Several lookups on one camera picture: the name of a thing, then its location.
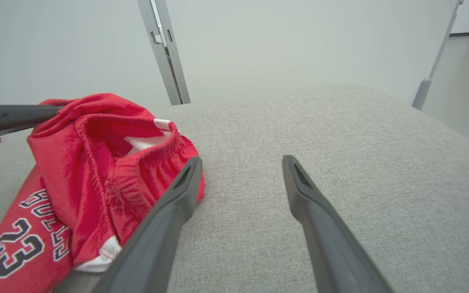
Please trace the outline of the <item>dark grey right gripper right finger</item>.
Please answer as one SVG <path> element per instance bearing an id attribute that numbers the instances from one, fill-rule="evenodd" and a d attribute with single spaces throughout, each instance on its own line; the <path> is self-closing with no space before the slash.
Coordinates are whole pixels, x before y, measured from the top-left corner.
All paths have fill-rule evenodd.
<path id="1" fill-rule="evenodd" d="M 318 293 L 393 293 L 300 162 L 285 155 L 282 163 L 289 208 L 304 230 Z"/>

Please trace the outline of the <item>grey partition post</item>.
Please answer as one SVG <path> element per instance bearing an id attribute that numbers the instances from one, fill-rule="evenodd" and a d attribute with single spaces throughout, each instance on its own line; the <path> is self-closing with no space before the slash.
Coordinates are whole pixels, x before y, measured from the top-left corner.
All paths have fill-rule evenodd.
<path id="1" fill-rule="evenodd" d="M 438 63 L 439 61 L 441 60 L 441 56 L 443 55 L 443 52 L 444 52 L 444 49 L 445 49 L 445 45 L 447 44 L 447 41 L 450 37 L 450 32 L 454 26 L 454 22 L 456 20 L 456 17 L 457 17 L 457 10 L 458 10 L 458 7 L 460 5 L 463 4 L 464 0 L 454 0 L 455 1 L 455 7 L 454 7 L 454 11 L 451 15 L 451 18 L 450 18 L 450 21 L 449 21 L 449 24 L 448 24 L 448 27 L 445 31 L 445 35 L 443 37 L 443 40 L 441 42 L 441 46 L 438 50 L 438 54 L 436 56 L 436 59 L 434 61 L 434 64 L 432 66 L 432 69 L 430 71 L 430 74 L 428 76 L 428 78 L 424 78 L 422 80 L 422 82 L 420 83 L 419 85 L 419 88 L 418 88 L 418 91 L 415 95 L 415 98 L 412 102 L 412 107 L 415 108 L 415 109 L 418 109 L 419 111 L 422 111 L 423 110 L 423 107 L 424 107 L 424 103 L 425 103 L 425 100 L 427 98 L 427 95 L 428 95 L 428 92 L 430 90 L 430 87 L 431 87 L 431 84 L 432 84 L 432 78 L 434 77 L 435 75 L 435 72 L 437 70 L 437 67 L 438 67 Z"/>
<path id="2" fill-rule="evenodd" d="M 164 44 L 165 38 L 160 30 L 161 26 L 158 23 L 158 11 L 156 7 L 153 6 L 154 0 L 136 1 L 162 76 L 162 81 L 164 82 L 164 87 L 167 91 L 168 99 L 171 105 L 181 105 L 182 100 L 179 89 L 175 82 L 166 52 L 166 45 Z"/>
<path id="3" fill-rule="evenodd" d="M 181 60 L 176 43 L 176 36 L 173 31 L 171 17 L 169 15 L 167 0 L 155 0 L 158 7 L 158 14 L 161 20 L 162 28 L 164 29 L 164 37 L 166 39 L 168 53 L 171 59 L 171 66 L 175 76 L 175 85 L 178 88 L 181 104 L 189 104 L 191 102 L 184 71 L 181 65 Z"/>

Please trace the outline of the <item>grey fabric sofa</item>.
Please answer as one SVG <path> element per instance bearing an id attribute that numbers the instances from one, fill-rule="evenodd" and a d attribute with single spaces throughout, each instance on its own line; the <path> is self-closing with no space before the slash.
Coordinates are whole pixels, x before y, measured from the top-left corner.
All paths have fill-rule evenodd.
<path id="1" fill-rule="evenodd" d="M 377 91 L 330 85 L 151 110 L 197 147 L 206 195 L 169 293 L 314 293 L 289 210 L 294 155 L 396 293 L 469 293 L 469 139 Z"/>

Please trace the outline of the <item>red basketball jersey white trim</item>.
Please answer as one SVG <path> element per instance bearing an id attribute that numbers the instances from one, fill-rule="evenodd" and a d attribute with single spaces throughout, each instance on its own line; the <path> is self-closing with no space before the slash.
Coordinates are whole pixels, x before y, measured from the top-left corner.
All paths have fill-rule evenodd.
<path id="1" fill-rule="evenodd" d="M 198 151 L 165 119 L 115 94 L 61 106 L 28 136 L 35 165 L 0 223 L 0 293 L 51 293 L 105 272 Z"/>

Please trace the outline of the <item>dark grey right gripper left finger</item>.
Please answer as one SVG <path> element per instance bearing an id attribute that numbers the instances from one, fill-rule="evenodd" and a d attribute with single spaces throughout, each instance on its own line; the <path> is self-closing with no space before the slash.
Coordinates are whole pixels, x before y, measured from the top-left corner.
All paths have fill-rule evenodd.
<path id="1" fill-rule="evenodd" d="M 167 293 L 181 230 L 197 206 L 202 174 L 202 159 L 190 158 L 92 293 Z"/>

